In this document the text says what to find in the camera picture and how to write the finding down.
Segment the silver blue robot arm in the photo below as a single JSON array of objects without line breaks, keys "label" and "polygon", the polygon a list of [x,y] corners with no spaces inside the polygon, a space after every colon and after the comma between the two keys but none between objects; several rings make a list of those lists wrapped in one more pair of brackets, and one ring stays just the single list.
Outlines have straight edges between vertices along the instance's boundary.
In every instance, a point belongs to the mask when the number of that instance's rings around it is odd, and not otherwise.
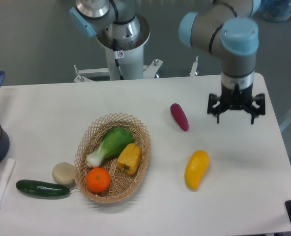
[{"label": "silver blue robot arm", "polygon": [[[265,114],[265,96],[252,95],[259,29],[251,16],[258,0],[215,0],[205,14],[186,14],[179,25],[180,41],[221,60],[221,94],[210,94],[207,113],[244,110]],[[143,79],[144,45],[150,36],[147,20],[132,0],[78,0],[69,15],[87,37],[104,47],[111,80]]]}]

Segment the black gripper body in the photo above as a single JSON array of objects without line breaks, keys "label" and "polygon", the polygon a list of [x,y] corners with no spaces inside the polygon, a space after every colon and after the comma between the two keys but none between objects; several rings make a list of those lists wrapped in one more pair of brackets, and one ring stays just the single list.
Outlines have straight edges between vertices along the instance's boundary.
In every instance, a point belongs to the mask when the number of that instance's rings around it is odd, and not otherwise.
[{"label": "black gripper body", "polygon": [[222,110],[250,110],[252,106],[253,84],[241,89],[238,84],[233,89],[221,85],[220,107]]}]

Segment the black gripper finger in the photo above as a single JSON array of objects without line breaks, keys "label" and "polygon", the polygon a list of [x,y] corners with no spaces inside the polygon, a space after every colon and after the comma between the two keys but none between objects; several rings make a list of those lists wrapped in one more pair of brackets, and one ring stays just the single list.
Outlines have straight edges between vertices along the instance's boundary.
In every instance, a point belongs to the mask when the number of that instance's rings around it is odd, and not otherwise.
[{"label": "black gripper finger", "polygon": [[220,115],[230,108],[222,96],[210,93],[208,96],[207,114],[216,117],[216,122],[220,123]]},{"label": "black gripper finger", "polygon": [[254,124],[256,118],[265,115],[265,94],[251,96],[246,103],[242,104],[241,108],[251,115],[251,124]]}]

